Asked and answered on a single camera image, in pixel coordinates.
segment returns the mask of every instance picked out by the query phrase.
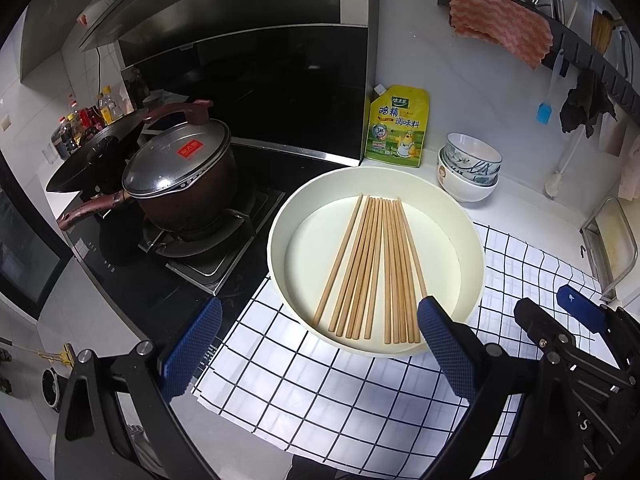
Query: yellow green seasoning bag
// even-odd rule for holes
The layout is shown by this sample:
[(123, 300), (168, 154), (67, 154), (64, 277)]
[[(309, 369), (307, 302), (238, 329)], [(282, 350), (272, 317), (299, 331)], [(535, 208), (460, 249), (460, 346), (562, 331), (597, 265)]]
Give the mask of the yellow green seasoning bag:
[(364, 156), (417, 168), (428, 118), (427, 92), (422, 88), (393, 85), (371, 104)]

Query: blue gripper pad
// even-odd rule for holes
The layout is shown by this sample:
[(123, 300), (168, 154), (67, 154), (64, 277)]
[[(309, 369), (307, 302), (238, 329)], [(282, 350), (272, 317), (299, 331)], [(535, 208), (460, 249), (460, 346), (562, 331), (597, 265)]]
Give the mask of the blue gripper pad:
[(218, 298), (211, 298), (162, 364), (164, 380), (160, 391), (165, 402), (186, 391), (221, 324), (222, 304)]
[(604, 312), (572, 286), (561, 286), (556, 292), (556, 300), (558, 305), (587, 327), (591, 333), (606, 332), (607, 321)]
[(484, 347), (471, 329), (455, 323), (433, 296), (418, 304), (418, 327), (453, 392), (473, 402)]

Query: brown pot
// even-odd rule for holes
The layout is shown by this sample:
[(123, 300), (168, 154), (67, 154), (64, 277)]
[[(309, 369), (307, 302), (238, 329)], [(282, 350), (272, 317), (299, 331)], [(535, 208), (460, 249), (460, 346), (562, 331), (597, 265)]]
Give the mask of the brown pot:
[[(200, 106), (206, 111), (210, 102)], [(221, 121), (202, 114), (187, 118), (189, 122), (165, 130), (140, 148), (124, 171), (122, 191), (62, 215), (60, 229), (129, 200), (137, 200), (147, 217), (167, 231), (192, 232), (210, 225), (228, 207), (238, 185), (231, 136)]]

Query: cartoon chicken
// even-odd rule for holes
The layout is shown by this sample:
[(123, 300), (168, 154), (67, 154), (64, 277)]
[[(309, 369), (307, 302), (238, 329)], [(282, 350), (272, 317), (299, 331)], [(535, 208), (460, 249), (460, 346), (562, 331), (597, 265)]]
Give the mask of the cartoon chicken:
[(414, 133), (408, 131), (404, 137), (398, 140), (398, 155), (409, 158), (410, 156), (414, 156), (415, 152)]

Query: white grid cloth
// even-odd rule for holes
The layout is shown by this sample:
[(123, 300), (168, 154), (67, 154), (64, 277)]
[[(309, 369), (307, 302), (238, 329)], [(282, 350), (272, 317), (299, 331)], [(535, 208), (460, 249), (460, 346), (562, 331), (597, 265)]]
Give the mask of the white grid cloth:
[[(589, 352), (591, 333), (558, 306), (554, 292), (569, 283), (597, 300), (598, 283), (506, 233), (480, 224), (476, 230), (484, 240), (486, 283), (466, 323), (478, 338), (512, 356), (539, 358), (513, 318), (516, 301), (528, 297)], [(468, 406), (430, 352), (373, 359), (319, 340), (294, 320), (268, 277), (211, 354), (193, 389), (201, 404), (280, 449), (374, 478), (419, 477)], [(519, 397), (506, 403), (474, 474), (495, 464)]]

